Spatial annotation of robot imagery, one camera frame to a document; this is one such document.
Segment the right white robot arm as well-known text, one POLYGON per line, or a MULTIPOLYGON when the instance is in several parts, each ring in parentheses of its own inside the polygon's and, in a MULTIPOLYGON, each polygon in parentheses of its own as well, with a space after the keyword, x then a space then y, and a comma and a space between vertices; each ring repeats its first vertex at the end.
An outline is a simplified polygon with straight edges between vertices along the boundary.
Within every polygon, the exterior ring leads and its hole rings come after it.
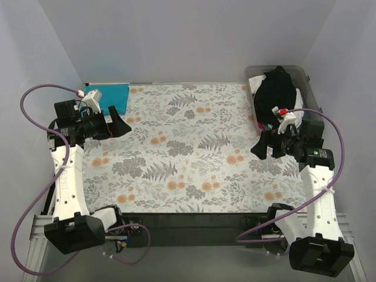
POLYGON ((306 200, 307 223, 302 224, 292 206, 274 203, 268 208, 266 227, 282 232, 288 243, 294 270, 337 277, 354 257, 354 247, 344 241, 334 204, 334 155, 323 148, 322 122, 304 120, 299 129, 287 125, 285 132, 264 130, 251 149, 259 159, 292 156, 299 164, 306 200))

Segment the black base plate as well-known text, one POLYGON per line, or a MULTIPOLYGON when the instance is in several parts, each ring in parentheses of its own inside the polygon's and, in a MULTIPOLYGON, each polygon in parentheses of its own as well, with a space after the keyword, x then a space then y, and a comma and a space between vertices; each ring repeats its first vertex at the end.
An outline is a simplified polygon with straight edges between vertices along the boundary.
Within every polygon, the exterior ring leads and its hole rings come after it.
MULTIPOLYGON (((235 246, 236 237, 243 232, 264 223, 266 213, 128 213, 123 215, 125 224, 138 223, 148 228, 151 247, 188 246, 235 246)), ((127 241, 131 228, 107 233, 106 241, 127 241)), ((287 240, 276 226, 264 227, 241 240, 266 240, 278 238, 271 243, 245 244, 246 248, 262 248, 271 253, 283 253, 287 240)), ((147 234, 142 228, 135 228, 127 241, 129 248, 147 245, 147 234)))

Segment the clear plastic bin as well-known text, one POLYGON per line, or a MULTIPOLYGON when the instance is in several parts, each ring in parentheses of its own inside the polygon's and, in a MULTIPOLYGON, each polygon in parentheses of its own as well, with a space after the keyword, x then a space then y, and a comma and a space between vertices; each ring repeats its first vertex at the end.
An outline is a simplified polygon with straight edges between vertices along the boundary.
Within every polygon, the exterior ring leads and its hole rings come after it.
MULTIPOLYGON (((251 85, 250 85, 249 79, 255 76, 263 75, 265 72, 272 71, 276 67, 277 65, 266 65, 266 66, 248 66, 245 68, 246 82, 248 86, 247 99, 251 106, 251 111, 253 114, 253 124, 256 130, 256 133, 258 135, 261 133, 261 129, 258 126, 257 115, 254 109, 255 94, 251 93, 251 85)), ((294 86, 300 90, 301 96, 303 99, 303 105, 306 108, 323 112, 322 108, 319 108, 317 105, 316 99, 314 97, 313 91, 309 83, 310 78, 306 75, 304 69, 297 65, 282 65, 282 67, 287 73, 290 74, 291 80, 294 86)))

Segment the aluminium frame rail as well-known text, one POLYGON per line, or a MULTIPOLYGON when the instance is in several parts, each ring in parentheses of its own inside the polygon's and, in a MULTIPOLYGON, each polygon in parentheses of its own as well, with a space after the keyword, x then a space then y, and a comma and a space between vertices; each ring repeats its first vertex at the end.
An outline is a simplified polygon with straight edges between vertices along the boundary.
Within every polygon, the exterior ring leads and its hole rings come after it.
MULTIPOLYGON (((31 230, 31 236, 30 236, 30 246, 29 246, 29 253, 27 258, 27 264, 28 268, 30 268, 32 271, 38 271, 41 267, 44 251, 47 242, 50 242, 44 234, 44 227, 45 225, 52 222, 52 219, 50 216, 47 215, 41 215, 41 216, 35 216, 32 223, 32 230, 31 230)), ((145 227, 142 224, 138 223, 129 223, 125 224, 123 223, 120 226, 112 227, 111 231, 107 231, 107 233, 112 233, 114 231, 123 231, 126 228, 131 228, 130 233, 127 235, 127 241, 130 240, 130 236, 135 228, 142 228, 144 231, 146 231, 147 234, 147 242, 151 242, 151 234, 147 227, 145 227)), ((354 241, 351 239, 351 236, 349 232, 346 230, 342 231, 344 241, 348 244, 353 245, 354 247, 354 257, 350 261, 350 263, 347 266, 350 266, 352 269, 353 276, 356 281, 366 281, 364 271, 362 269, 360 260, 358 258, 358 254, 355 249, 354 241)), ((111 241, 116 244, 116 252, 120 253, 122 250, 127 248, 127 241, 111 241)))

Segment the folded teal t shirt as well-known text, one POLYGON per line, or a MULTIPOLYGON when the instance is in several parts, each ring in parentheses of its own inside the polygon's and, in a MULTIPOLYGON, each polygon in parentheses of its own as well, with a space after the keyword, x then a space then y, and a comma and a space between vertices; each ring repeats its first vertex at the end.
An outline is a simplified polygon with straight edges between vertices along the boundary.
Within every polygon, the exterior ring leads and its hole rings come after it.
POLYGON ((87 84, 85 93, 88 94, 92 90, 98 90, 102 97, 99 100, 100 109, 105 116, 109 116, 109 106, 114 106, 119 115, 124 115, 127 108, 127 100, 129 97, 129 84, 87 84))

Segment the white t shirt in bin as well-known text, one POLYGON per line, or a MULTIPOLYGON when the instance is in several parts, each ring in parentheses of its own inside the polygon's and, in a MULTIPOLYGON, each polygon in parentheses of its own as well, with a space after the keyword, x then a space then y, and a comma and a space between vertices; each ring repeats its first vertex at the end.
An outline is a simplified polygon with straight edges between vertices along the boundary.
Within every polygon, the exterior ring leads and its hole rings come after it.
MULTIPOLYGON (((253 77, 249 78, 250 91, 251 91, 252 95, 256 94, 258 88, 261 86, 261 83, 262 83, 263 80, 265 80, 265 78, 266 78, 265 74, 253 76, 253 77)), ((300 109, 300 108, 303 108, 303 106, 304 106, 304 103, 303 103, 303 98, 302 98, 301 92, 300 92, 299 88, 296 88, 296 102, 295 102, 294 108, 300 109)), ((296 112, 295 113, 295 116, 296 116, 295 126, 296 126, 296 128, 300 127, 302 119, 303 119, 303 115, 304 115, 304 112, 296 112)))

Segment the black t shirt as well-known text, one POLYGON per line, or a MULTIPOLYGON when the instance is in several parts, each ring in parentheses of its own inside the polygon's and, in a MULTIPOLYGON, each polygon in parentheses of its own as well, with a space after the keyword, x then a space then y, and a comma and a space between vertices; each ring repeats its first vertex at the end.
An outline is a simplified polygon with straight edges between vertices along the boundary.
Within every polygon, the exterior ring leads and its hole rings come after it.
POLYGON ((256 118, 261 123, 279 127, 280 122, 272 109, 294 109, 297 91, 289 73, 282 66, 264 72, 265 79, 254 97, 256 118))

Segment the floral patterned table mat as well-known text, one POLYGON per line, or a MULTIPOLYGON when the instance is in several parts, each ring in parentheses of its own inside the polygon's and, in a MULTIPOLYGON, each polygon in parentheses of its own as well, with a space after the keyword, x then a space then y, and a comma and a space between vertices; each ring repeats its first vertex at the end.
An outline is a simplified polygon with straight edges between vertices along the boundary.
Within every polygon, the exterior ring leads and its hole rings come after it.
POLYGON ((88 140, 83 191, 90 211, 117 204, 149 213, 264 212, 305 201, 292 157, 259 160, 243 85, 132 85, 132 131, 88 140))

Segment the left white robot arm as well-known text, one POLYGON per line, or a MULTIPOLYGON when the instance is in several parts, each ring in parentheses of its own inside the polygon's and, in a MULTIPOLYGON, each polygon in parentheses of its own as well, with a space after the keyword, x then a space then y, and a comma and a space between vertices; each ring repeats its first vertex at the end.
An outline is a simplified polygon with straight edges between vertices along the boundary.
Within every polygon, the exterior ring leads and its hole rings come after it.
POLYGON ((55 208, 52 222, 45 225, 45 237, 62 253, 70 254, 103 245, 106 232, 118 235, 125 221, 117 205, 91 213, 83 191, 83 157, 86 139, 106 140, 131 132, 114 106, 109 106, 111 121, 102 111, 82 115, 76 102, 54 105, 55 124, 48 130, 49 149, 55 166, 55 208))

